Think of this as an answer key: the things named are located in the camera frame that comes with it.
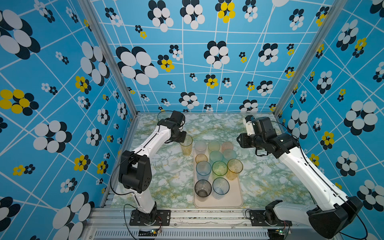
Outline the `pink textured cup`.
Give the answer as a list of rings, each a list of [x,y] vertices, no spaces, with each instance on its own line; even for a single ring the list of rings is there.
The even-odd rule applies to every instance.
[[[223,153],[226,150],[233,150],[234,145],[231,142],[224,142],[221,146],[221,152]]]

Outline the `grey smoky glass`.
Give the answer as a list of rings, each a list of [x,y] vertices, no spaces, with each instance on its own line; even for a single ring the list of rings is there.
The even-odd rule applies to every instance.
[[[212,192],[212,185],[208,180],[198,180],[194,187],[195,194],[202,199],[207,198]]]

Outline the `yellow clear glass column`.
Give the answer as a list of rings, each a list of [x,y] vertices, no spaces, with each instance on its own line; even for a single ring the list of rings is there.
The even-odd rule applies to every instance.
[[[192,153],[193,148],[193,138],[190,135],[186,135],[184,142],[180,143],[182,154],[184,156],[189,156]]]

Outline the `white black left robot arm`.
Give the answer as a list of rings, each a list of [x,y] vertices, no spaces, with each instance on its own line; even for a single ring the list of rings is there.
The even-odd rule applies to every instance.
[[[121,156],[118,180],[127,191],[133,194],[137,204],[136,213],[145,224],[155,222],[157,218],[157,203],[152,198],[149,186],[152,180],[150,158],[165,143],[183,143],[187,133],[183,131],[185,115],[172,111],[170,117],[157,122],[154,131],[133,151],[124,151]]]

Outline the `blue clear glass front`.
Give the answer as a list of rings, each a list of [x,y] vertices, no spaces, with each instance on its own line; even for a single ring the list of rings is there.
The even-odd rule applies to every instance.
[[[196,173],[197,173],[197,179],[199,180],[209,180],[210,174],[212,171],[212,166],[207,161],[201,161],[197,163],[196,166]]]

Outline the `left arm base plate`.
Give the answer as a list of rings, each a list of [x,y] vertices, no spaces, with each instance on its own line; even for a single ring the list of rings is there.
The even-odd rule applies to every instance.
[[[169,226],[171,220],[170,210],[156,210],[145,214],[139,210],[133,210],[130,217],[130,226]]]

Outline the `green clear glass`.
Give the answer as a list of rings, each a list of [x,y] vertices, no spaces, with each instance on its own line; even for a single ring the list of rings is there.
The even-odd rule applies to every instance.
[[[212,165],[213,178],[223,178],[228,172],[227,164],[223,161],[216,161]]]

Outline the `yellow clear tall glass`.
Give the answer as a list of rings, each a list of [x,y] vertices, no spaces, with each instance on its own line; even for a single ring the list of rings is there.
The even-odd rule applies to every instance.
[[[243,163],[238,159],[229,160],[227,163],[227,167],[228,167],[228,172],[227,172],[228,180],[236,179],[244,169]]]

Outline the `amber short glass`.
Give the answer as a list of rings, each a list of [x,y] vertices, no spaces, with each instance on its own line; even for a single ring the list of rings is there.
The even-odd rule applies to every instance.
[[[200,162],[207,162],[207,161],[208,161],[208,157],[205,154],[198,154],[195,157],[196,164]]]

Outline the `clear frosted textured cup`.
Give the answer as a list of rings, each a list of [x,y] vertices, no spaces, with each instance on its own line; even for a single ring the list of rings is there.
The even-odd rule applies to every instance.
[[[205,154],[207,150],[207,144],[205,141],[197,141],[195,143],[195,153],[196,155]]]

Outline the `light green textured cup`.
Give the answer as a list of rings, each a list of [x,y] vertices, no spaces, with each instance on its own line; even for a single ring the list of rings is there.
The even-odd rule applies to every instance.
[[[211,141],[208,143],[208,150],[209,153],[214,152],[214,151],[220,151],[221,149],[221,144],[217,141]]]

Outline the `blue clear tall glass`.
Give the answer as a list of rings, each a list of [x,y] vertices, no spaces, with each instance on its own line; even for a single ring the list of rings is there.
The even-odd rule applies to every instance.
[[[230,184],[225,178],[216,178],[212,183],[213,196],[222,199],[230,190]]]

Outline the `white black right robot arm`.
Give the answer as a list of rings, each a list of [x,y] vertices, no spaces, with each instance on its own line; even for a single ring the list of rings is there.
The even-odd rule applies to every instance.
[[[246,133],[237,137],[240,147],[272,154],[298,177],[314,199],[312,205],[271,202],[265,208],[269,225],[291,221],[311,226],[322,237],[331,239],[358,217],[363,207],[361,200],[349,197],[333,184],[304,154],[298,138],[287,133],[278,135],[268,117],[249,115],[244,124]]]

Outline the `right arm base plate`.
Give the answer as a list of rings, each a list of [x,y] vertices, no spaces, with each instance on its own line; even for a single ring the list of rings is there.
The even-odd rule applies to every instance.
[[[267,222],[265,210],[251,210],[247,209],[245,216],[251,221],[253,227],[276,227],[284,228],[291,227],[293,224],[291,221],[273,220],[271,223]]]

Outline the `teal textured cup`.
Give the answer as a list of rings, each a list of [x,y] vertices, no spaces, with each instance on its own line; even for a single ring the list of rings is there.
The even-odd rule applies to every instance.
[[[223,151],[223,162],[228,162],[237,158],[237,153],[232,149],[226,149]]]
[[[215,162],[223,160],[223,154],[220,151],[212,151],[210,153],[210,163],[214,164]]]

